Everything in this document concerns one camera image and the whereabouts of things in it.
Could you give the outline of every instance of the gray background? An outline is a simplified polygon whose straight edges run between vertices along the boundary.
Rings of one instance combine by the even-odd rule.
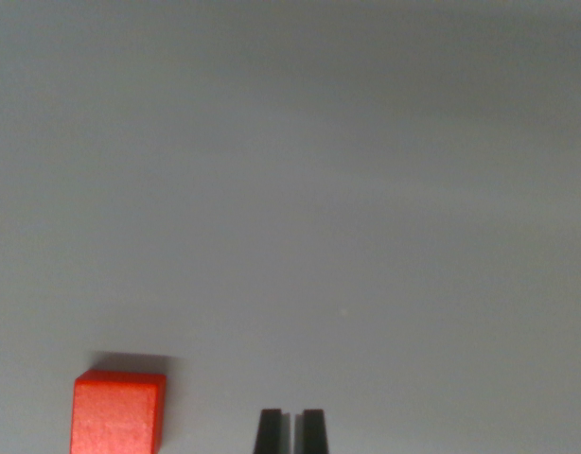
[[[162,454],[581,453],[581,2],[0,2],[0,453],[99,351]]]

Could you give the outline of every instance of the table surface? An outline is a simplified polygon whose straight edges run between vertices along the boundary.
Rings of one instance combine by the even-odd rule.
[[[581,454],[546,5],[0,2],[0,453],[67,452],[101,361],[167,369],[162,454],[248,454],[263,408],[332,454]]]

